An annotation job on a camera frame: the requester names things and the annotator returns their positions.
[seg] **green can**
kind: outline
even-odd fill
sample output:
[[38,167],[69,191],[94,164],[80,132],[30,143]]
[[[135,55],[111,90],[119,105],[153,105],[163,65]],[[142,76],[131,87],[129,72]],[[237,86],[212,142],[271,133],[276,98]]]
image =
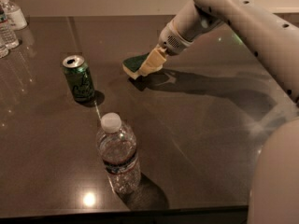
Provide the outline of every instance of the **green can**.
[[63,71],[75,101],[88,102],[94,97],[91,72],[83,57],[66,57],[63,61]]

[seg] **can top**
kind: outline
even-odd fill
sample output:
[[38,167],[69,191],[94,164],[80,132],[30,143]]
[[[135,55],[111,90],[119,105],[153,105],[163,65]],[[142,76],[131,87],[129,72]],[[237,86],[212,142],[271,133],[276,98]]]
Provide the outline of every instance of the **can top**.
[[68,56],[63,61],[63,66],[67,68],[76,68],[84,64],[84,58],[78,55]]

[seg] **plastic bottle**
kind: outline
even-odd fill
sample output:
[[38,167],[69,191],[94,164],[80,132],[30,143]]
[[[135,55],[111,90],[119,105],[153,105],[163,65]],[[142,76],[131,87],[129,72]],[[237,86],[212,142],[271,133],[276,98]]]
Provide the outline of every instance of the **plastic bottle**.
[[0,58],[5,57],[6,55],[8,55],[8,49],[4,40],[0,36]]
[[116,113],[101,118],[97,149],[115,192],[128,194],[138,188],[141,173],[135,135]]
[[0,36],[5,42],[8,49],[14,49],[19,46],[19,40],[14,31],[11,29],[7,16],[0,6]]
[[27,21],[21,12],[21,8],[9,0],[0,0],[2,9],[7,15],[8,22],[13,30],[20,30],[27,26]]

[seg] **countertop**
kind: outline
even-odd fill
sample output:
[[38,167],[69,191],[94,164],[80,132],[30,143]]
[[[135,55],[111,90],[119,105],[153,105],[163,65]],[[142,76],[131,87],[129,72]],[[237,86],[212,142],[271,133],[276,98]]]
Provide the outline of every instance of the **countertop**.
[[[0,60],[0,217],[248,205],[263,143],[297,106],[225,24],[131,80],[121,62],[151,51],[171,19],[30,18],[17,32]],[[61,69],[72,54],[90,66],[93,102],[72,98]],[[131,195],[113,193],[97,154],[108,112],[137,138]]]

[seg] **aluminum can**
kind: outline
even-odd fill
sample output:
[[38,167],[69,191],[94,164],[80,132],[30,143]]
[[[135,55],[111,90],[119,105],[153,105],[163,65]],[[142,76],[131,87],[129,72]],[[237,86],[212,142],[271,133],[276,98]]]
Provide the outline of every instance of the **aluminum can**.
[[63,61],[63,71],[75,101],[88,102],[94,97],[91,72],[83,57],[66,57]]

